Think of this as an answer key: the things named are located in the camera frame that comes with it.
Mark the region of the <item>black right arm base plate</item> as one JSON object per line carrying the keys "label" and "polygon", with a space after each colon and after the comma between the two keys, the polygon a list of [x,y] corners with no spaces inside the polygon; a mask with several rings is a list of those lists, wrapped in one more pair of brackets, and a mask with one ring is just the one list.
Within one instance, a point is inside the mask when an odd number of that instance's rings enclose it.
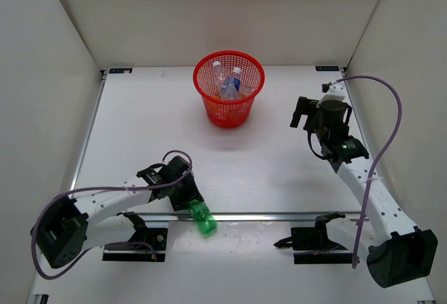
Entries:
{"label": "black right arm base plate", "polygon": [[326,228],[327,223],[345,218],[346,215],[340,212],[319,215],[313,227],[292,227],[289,237],[273,245],[277,249],[292,248],[295,265],[351,264],[352,253],[339,243],[331,241]]}

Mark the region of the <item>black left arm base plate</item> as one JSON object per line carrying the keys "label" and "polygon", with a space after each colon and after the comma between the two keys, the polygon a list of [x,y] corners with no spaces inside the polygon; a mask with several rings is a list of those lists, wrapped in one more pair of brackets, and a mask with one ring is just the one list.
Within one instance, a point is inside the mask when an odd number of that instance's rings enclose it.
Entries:
{"label": "black left arm base plate", "polygon": [[103,261],[164,262],[168,239],[168,225],[147,226],[134,212],[120,213],[130,220],[134,233],[126,242],[110,243],[103,248]]}

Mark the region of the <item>clear bottle red label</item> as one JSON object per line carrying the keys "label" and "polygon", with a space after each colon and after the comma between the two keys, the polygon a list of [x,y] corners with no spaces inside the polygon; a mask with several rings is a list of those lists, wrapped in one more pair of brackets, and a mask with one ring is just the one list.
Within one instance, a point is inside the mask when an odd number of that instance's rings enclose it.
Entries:
{"label": "clear bottle red label", "polygon": [[239,88],[239,95],[242,98],[247,98],[248,96],[251,96],[255,91],[256,90],[253,87],[241,84]]}

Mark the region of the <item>clear bottle blue label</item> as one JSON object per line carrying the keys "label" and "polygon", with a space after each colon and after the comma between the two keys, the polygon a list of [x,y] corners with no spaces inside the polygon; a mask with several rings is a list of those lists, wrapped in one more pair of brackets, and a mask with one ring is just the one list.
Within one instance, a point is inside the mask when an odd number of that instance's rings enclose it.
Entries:
{"label": "clear bottle blue label", "polygon": [[241,87],[240,87],[241,86],[241,82],[240,82],[241,72],[242,72],[241,68],[235,66],[233,68],[233,70],[231,71],[230,75],[231,75],[231,77],[233,79],[233,84],[235,86],[235,89],[237,90],[237,93],[238,93],[239,97],[243,98],[244,95],[243,95],[243,92],[242,92]]}

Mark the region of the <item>green plastic bottle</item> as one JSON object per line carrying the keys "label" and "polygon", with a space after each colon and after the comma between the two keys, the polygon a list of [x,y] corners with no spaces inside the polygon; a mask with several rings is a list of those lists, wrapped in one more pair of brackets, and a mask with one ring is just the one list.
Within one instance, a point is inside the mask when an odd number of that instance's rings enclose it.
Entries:
{"label": "green plastic bottle", "polygon": [[205,202],[197,200],[190,202],[189,213],[202,237],[209,238],[217,230],[217,222]]}

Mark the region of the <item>clear unlabelled plastic bottle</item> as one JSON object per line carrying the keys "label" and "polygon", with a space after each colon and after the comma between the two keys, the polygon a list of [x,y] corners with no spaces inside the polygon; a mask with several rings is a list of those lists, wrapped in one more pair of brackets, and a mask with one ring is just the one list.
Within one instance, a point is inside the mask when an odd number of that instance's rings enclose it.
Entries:
{"label": "clear unlabelled plastic bottle", "polygon": [[220,98],[224,101],[239,100],[240,96],[236,90],[233,77],[230,76],[230,73],[222,66],[220,61],[214,61],[212,63],[212,70],[214,83]]}

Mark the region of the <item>orange juice bottle yellow cap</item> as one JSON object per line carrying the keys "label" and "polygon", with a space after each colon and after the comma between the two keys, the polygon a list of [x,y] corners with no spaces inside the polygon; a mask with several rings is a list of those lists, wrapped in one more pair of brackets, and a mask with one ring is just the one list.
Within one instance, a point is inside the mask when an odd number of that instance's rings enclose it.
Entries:
{"label": "orange juice bottle yellow cap", "polygon": [[220,96],[219,93],[215,94],[212,98],[215,99],[215,100],[220,100],[220,101],[223,101],[223,100],[224,100],[224,99]]}

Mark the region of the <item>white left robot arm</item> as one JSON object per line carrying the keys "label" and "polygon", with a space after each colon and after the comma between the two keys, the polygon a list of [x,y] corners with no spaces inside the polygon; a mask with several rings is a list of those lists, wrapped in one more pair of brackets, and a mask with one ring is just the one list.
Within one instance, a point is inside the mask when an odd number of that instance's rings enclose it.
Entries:
{"label": "white left robot arm", "polygon": [[125,242],[139,248],[147,232],[130,208],[164,198],[175,212],[204,201],[192,161],[182,152],[138,171],[117,187],[79,188],[54,197],[31,229],[31,255],[40,251],[51,268],[59,269],[93,247]]}

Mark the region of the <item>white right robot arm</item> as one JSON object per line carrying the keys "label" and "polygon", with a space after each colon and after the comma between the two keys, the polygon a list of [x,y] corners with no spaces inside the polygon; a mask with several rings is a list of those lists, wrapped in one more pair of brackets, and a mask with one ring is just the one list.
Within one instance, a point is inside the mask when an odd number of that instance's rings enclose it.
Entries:
{"label": "white right robot arm", "polygon": [[360,140],[349,133],[352,107],[338,100],[319,102],[301,96],[290,123],[316,136],[318,158],[328,162],[366,209],[362,218],[372,226],[371,235],[356,240],[358,223],[341,212],[318,216],[314,241],[323,249],[340,245],[367,264],[373,280],[382,288],[427,277],[432,269],[438,240],[432,230],[422,230],[398,206],[372,168],[373,161]]}

